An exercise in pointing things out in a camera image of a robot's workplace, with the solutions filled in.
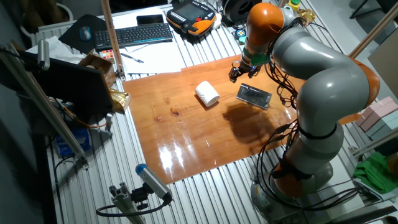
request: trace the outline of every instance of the pink box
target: pink box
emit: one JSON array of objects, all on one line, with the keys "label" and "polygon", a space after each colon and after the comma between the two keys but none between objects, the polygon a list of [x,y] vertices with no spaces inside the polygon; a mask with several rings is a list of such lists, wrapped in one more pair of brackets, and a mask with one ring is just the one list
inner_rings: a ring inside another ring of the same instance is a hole
[{"label": "pink box", "polygon": [[382,117],[388,115],[398,109],[398,105],[395,102],[390,102],[379,109],[376,109],[365,121],[360,125],[362,130],[368,131],[376,122]]},{"label": "pink box", "polygon": [[375,110],[390,102],[392,102],[392,98],[388,96],[381,101],[378,101],[377,103],[368,106],[368,108],[366,108],[366,110],[361,114],[361,117],[356,120],[356,125],[360,126],[366,120],[366,118],[368,118]]}]

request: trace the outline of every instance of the orange controller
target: orange controller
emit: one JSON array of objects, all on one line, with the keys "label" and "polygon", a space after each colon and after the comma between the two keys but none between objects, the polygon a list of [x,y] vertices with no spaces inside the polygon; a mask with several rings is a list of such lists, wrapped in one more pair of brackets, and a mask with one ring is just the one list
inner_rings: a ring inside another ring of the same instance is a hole
[{"label": "orange controller", "polygon": [[175,28],[191,35],[202,35],[210,30],[216,13],[196,1],[185,1],[167,12],[167,21]]}]

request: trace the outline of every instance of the pen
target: pen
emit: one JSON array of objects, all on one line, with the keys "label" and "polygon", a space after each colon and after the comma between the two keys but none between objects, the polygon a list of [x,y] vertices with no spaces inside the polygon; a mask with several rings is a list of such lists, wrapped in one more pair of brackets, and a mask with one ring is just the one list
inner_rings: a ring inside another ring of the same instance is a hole
[{"label": "pen", "polygon": [[130,55],[126,55],[126,54],[124,54],[124,53],[120,53],[120,54],[123,55],[123,56],[125,56],[126,58],[133,59],[133,60],[135,60],[135,61],[138,62],[138,63],[144,63],[142,60],[133,58],[133,57],[130,56]]}]

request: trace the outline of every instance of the computer mouse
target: computer mouse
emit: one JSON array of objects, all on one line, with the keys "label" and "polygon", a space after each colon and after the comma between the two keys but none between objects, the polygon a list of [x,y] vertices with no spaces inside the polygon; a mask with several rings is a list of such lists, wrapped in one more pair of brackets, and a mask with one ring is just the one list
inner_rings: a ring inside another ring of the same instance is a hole
[{"label": "computer mouse", "polygon": [[82,41],[91,40],[91,32],[89,27],[80,28],[79,33],[80,33],[80,40]]}]

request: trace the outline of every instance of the black chair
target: black chair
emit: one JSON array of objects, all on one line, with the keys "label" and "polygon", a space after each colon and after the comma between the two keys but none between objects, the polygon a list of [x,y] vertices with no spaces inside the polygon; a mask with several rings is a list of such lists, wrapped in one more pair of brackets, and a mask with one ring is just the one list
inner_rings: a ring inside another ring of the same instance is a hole
[{"label": "black chair", "polygon": [[[349,18],[350,19],[354,19],[354,18],[357,18],[359,16],[363,16],[363,15],[366,15],[366,14],[369,14],[371,12],[375,12],[375,11],[378,11],[378,10],[382,10],[384,13],[387,13],[397,3],[397,0],[376,0],[377,3],[379,3],[380,8],[373,9],[373,10],[370,10],[368,12],[363,12],[363,13],[360,13],[360,14],[357,15],[358,11],[365,5],[365,3],[367,3],[367,1],[368,0],[364,0],[362,2],[362,4],[357,9],[355,9],[354,13]],[[396,22],[398,22],[398,16],[395,17],[394,20]]]}]

